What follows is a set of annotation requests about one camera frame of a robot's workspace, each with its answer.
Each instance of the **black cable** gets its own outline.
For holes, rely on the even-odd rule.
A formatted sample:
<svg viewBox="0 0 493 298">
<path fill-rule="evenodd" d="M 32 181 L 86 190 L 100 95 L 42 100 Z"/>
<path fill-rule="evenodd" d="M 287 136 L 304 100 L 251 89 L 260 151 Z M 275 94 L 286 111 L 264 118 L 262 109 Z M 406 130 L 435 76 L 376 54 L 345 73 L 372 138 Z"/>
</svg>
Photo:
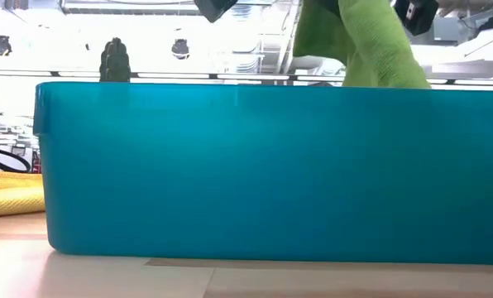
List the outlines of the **black cable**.
<svg viewBox="0 0 493 298">
<path fill-rule="evenodd" d="M 463 21 L 463 19 L 459 19 L 459 20 L 460 20 L 460 21 L 461 21 L 461 22 L 462 22 L 462 23 L 463 23 L 463 24 L 464 24 L 467 28 L 469 28 L 469 29 L 471 29 L 471 30 L 478 30 L 478 29 L 476 29 L 476 28 L 473 28 L 473 27 L 471 27 L 471 26 L 467 25 L 467 22 Z"/>
<path fill-rule="evenodd" d="M 9 171 L 9 172 L 13 172 L 13 173 L 29 173 L 30 172 L 30 170 L 31 170 L 30 163 L 27 160 L 25 160 L 24 158 L 22 158 L 18 155 L 12 154 L 10 152 L 4 151 L 4 150 L 0 150 L 0 154 L 3 154 L 5 156 L 10 156 L 11 158 L 16 159 L 16 160 L 20 161 L 26 167 L 25 170 L 17 170 L 15 168 L 10 167 L 10 166 L 6 166 L 0 162 L 0 170 Z"/>
<path fill-rule="evenodd" d="M 488 45 L 490 45 L 490 44 L 492 44 L 492 43 L 493 43 L 493 41 L 490 41 L 490 42 L 486 43 L 485 45 L 483 45 L 483 46 L 481 46 L 481 47 L 479 47 L 479 48 L 475 49 L 474 51 L 472 51 L 472 52 L 470 52 L 470 53 L 468 53 L 468 54 L 465 54 L 465 55 L 464 55 L 464 57 L 467 57 L 467 56 L 469 56 L 470 54 L 472 54 L 472 53 L 476 52 L 477 50 L 480 50 L 480 49 L 482 49 L 482 48 L 484 48 L 484 47 L 486 47 L 486 46 L 488 46 Z"/>
</svg>

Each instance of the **green cloth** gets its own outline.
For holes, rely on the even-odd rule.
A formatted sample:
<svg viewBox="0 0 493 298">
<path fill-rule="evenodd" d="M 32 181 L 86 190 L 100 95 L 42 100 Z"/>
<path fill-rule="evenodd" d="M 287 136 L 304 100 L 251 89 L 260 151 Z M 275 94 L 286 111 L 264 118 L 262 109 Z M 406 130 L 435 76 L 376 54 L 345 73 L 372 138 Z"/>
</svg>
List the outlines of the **green cloth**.
<svg viewBox="0 0 493 298">
<path fill-rule="evenodd" d="M 388 1 L 333 1 L 340 17 L 317 0 L 304 0 L 294 56 L 341 61 L 347 69 L 344 86 L 430 88 Z"/>
</svg>

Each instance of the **yellow towel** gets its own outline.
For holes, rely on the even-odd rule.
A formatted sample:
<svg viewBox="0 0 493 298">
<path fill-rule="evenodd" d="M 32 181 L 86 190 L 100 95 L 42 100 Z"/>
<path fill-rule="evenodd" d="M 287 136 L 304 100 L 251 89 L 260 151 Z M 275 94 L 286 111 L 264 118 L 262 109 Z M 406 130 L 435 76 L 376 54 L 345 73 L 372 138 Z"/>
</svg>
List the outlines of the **yellow towel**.
<svg viewBox="0 0 493 298">
<path fill-rule="evenodd" d="M 0 216 L 44 211 L 41 174 L 0 171 Z"/>
</svg>

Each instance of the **plastic container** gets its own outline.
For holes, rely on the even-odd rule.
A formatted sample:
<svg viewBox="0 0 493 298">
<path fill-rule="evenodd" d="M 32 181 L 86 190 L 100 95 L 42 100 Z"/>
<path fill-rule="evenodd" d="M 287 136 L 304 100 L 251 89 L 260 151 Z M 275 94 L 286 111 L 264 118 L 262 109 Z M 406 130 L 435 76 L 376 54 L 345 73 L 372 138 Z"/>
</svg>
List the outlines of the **plastic container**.
<svg viewBox="0 0 493 298">
<path fill-rule="evenodd" d="M 48 83 L 51 245 L 493 264 L 493 92 Z"/>
</svg>

